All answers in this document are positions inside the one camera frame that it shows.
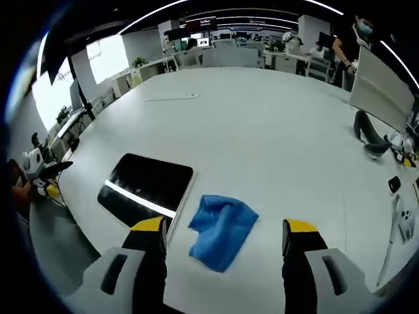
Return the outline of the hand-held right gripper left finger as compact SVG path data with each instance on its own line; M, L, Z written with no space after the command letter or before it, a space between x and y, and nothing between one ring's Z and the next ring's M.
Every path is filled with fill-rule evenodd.
M142 220L121 247L112 247L83 273L65 298L72 313L160 312L167 276L166 218Z

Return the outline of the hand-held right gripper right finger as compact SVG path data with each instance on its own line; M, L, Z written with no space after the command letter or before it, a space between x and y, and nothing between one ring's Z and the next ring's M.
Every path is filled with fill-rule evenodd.
M361 269L328 248L309 222L283 220L282 256L286 313L374 313L383 301L367 288Z

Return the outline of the person's left hand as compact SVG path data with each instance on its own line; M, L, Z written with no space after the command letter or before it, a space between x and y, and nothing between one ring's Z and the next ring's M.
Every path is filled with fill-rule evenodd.
M31 203L31 183L15 159L8 161L12 198L18 206Z

